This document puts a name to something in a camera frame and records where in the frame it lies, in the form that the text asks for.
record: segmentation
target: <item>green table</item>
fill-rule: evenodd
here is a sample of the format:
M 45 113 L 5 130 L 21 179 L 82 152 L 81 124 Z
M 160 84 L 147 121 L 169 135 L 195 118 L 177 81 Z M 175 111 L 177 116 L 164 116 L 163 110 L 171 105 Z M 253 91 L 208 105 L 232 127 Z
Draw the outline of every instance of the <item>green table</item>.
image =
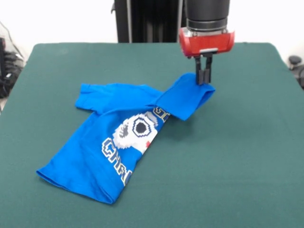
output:
M 178 44 L 35 46 L 0 117 L 0 227 L 304 227 L 303 92 L 270 44 L 214 57 L 214 96 L 168 120 L 114 205 L 35 174 L 90 115 L 81 83 L 165 90 L 193 70 Z

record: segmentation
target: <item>cartoon face print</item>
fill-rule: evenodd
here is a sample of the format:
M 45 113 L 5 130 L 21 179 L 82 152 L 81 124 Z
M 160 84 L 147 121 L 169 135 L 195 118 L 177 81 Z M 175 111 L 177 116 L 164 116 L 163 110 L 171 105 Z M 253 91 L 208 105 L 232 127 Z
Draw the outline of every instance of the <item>cartoon face print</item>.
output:
M 157 118 L 153 113 L 134 115 L 119 125 L 113 141 L 118 149 L 134 147 L 143 154 L 157 135 L 156 126 Z

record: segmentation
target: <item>black cylinder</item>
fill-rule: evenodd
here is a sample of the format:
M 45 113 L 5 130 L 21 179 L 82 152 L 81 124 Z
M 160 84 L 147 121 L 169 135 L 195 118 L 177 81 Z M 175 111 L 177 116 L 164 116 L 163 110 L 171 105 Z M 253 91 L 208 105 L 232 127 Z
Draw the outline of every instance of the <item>black cylinder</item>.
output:
M 187 27 L 216 31 L 227 26 L 230 0 L 185 0 Z

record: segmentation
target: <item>graphic print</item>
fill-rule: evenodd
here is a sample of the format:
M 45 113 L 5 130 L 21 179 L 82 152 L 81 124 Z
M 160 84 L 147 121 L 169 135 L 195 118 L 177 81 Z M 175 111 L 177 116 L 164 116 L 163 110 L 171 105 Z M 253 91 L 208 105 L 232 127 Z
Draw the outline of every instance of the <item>graphic print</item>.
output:
M 157 135 L 158 118 L 164 123 L 169 116 L 169 113 L 158 107 L 154 108 L 153 112 L 133 115 L 118 126 L 113 138 L 108 137 L 102 142 L 101 151 L 113 164 L 124 186 L 129 181 L 132 171 L 122 163 L 118 149 L 133 147 L 144 154 Z
M 143 154 L 157 135 L 157 125 L 157 117 L 152 112 L 134 115 L 115 130 L 113 142 L 118 149 L 133 147 Z

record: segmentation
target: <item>blue t-shirt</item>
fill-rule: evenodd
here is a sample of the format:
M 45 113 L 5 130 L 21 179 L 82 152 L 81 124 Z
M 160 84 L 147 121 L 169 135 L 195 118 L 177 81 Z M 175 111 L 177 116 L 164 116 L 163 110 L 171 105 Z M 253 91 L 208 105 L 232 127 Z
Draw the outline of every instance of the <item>blue t-shirt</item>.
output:
M 167 91 L 147 85 L 82 84 L 76 107 L 91 110 L 37 174 L 55 186 L 113 204 L 170 115 L 187 120 L 214 93 L 182 75 Z

